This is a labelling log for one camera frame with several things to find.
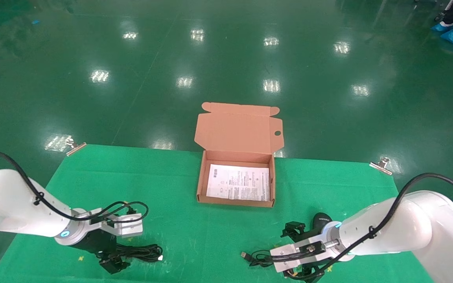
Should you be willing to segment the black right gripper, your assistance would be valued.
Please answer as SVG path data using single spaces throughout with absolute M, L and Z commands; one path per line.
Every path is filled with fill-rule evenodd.
M 281 238 L 289 237 L 292 241 L 315 243 L 327 242 L 328 236 L 325 228 L 311 229 L 304 232 L 304 223 L 302 222 L 287 222 L 282 230 Z M 295 281 L 319 281 L 325 272 L 320 272 L 320 269 L 310 267 L 303 268 L 301 272 L 295 272 L 293 269 L 287 271 L 287 277 Z

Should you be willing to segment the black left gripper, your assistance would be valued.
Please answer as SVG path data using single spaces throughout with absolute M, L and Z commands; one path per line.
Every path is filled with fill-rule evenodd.
M 131 266 L 122 257 L 108 257 L 117 252 L 117 238 L 103 230 L 93 230 L 75 244 L 75 248 L 95 254 L 101 258 L 99 265 L 109 274 L 116 274 Z

